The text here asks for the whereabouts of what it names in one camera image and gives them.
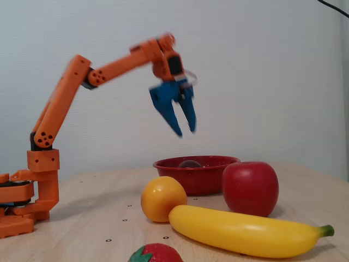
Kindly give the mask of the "blue gripper body with servo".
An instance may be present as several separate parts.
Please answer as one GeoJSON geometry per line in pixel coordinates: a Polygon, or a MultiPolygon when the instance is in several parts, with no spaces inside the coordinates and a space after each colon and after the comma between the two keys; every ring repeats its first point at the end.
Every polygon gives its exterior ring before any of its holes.
{"type": "Polygon", "coordinates": [[[193,107],[193,86],[187,80],[164,81],[149,89],[151,99],[155,108],[164,107],[172,101],[180,103],[185,107],[193,107]]]}

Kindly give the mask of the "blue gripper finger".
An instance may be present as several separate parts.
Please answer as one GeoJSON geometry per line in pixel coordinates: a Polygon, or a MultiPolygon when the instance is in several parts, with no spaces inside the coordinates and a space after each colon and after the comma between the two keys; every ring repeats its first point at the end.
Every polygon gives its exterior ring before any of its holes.
{"type": "Polygon", "coordinates": [[[179,104],[184,112],[190,131],[194,133],[196,130],[196,114],[192,98],[182,98],[179,100],[179,104]]]}
{"type": "Polygon", "coordinates": [[[155,101],[155,108],[167,122],[167,124],[171,127],[171,129],[179,136],[182,137],[182,131],[179,127],[178,120],[175,116],[175,112],[173,109],[172,101],[169,102],[160,102],[155,101]]]}

